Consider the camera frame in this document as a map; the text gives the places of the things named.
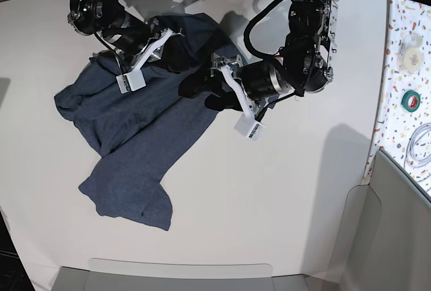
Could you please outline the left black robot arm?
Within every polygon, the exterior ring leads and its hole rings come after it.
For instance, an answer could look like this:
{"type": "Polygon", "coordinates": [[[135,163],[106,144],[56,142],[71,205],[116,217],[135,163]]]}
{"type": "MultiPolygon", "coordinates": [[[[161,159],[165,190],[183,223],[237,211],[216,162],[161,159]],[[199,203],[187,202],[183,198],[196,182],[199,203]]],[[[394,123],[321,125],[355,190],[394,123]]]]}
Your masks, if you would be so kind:
{"type": "Polygon", "coordinates": [[[320,92],[333,81],[336,0],[291,0],[284,45],[275,54],[258,51],[253,28],[284,0],[273,0],[244,30],[244,44],[257,62],[245,65],[240,55],[213,52],[196,73],[183,80],[178,93],[194,99],[207,92],[207,108],[237,110],[260,122],[267,110],[292,96],[320,92]]]}

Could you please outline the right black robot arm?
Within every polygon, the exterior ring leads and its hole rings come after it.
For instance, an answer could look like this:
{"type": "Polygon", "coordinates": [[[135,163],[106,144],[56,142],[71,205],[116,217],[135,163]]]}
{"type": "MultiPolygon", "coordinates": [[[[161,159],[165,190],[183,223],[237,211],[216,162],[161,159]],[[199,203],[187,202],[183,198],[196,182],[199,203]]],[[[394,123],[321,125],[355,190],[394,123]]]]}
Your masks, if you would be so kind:
{"type": "Polygon", "coordinates": [[[69,24],[84,36],[95,36],[113,55],[121,75],[140,69],[138,60],[173,73],[190,67],[181,47],[183,29],[161,15],[142,21],[119,0],[69,0],[69,24]]]}

